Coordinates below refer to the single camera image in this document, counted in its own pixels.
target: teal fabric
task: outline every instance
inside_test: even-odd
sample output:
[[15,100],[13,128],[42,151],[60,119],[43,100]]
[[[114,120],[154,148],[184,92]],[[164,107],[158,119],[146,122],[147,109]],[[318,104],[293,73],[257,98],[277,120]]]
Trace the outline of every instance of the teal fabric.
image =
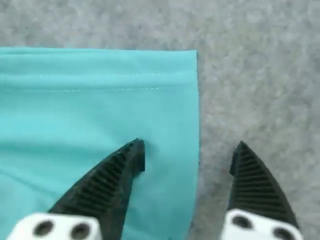
[[0,239],[141,138],[123,240],[182,240],[199,159],[196,51],[0,48]]

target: seam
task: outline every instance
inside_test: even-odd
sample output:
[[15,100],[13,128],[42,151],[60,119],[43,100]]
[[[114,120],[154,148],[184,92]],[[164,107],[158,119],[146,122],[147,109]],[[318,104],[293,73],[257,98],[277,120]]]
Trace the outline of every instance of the seam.
[[8,177],[8,178],[11,178],[11,179],[19,182],[20,184],[29,187],[30,189],[32,189],[32,190],[34,190],[34,191],[37,191],[37,192],[40,192],[40,193],[45,193],[45,194],[47,194],[47,195],[50,195],[50,196],[52,196],[52,197],[57,198],[57,195],[58,195],[58,194],[57,194],[56,192],[50,191],[50,190],[48,190],[48,189],[44,189],[44,188],[42,188],[42,187],[40,187],[40,186],[38,186],[38,185],[35,185],[35,184],[31,183],[31,182],[24,181],[24,180],[22,180],[20,177],[17,177],[17,176],[14,175],[14,174],[10,174],[10,173],[4,171],[3,169],[0,169],[0,175],[6,176],[6,177]]
[[185,88],[189,85],[182,86],[163,86],[163,87],[125,87],[125,88],[96,88],[96,89],[0,89],[0,92],[23,92],[23,93],[78,93],[78,92],[120,92],[120,91],[139,91],[139,90],[167,90]]
[[191,74],[196,71],[176,71],[170,73],[137,73],[137,74],[0,74],[1,77],[22,78],[22,77],[37,77],[37,78],[57,78],[57,77],[139,77],[139,76],[171,76],[180,74]]

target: gray carpet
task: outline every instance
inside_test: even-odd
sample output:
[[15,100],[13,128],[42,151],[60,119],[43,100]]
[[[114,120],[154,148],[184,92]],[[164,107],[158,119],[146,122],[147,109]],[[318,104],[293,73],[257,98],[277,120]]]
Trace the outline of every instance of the gray carpet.
[[0,45],[198,50],[201,161],[190,239],[218,239],[246,141],[320,234],[320,2],[0,0]]

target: teal cloth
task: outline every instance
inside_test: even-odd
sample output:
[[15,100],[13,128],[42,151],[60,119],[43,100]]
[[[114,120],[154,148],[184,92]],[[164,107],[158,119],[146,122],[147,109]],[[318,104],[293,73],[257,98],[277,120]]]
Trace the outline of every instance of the teal cloth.
[[0,48],[0,239],[104,157],[145,140],[123,240],[182,240],[199,159],[197,53]]

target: screw hole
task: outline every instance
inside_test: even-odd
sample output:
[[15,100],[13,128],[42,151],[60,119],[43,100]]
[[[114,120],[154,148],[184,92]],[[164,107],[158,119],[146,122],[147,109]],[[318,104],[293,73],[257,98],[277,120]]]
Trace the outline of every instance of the screw hole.
[[273,235],[281,240],[295,240],[294,236],[291,234],[291,232],[289,232],[288,230],[284,229],[284,228],[276,228],[273,231]]
[[232,223],[242,229],[252,229],[253,228],[251,221],[244,216],[235,216],[232,219]]
[[90,233],[90,227],[86,223],[80,223],[72,228],[71,237],[74,240],[84,240]]
[[40,222],[33,231],[33,235],[38,236],[38,237],[43,237],[45,235],[48,235],[51,230],[54,228],[54,224],[52,221],[43,221]]

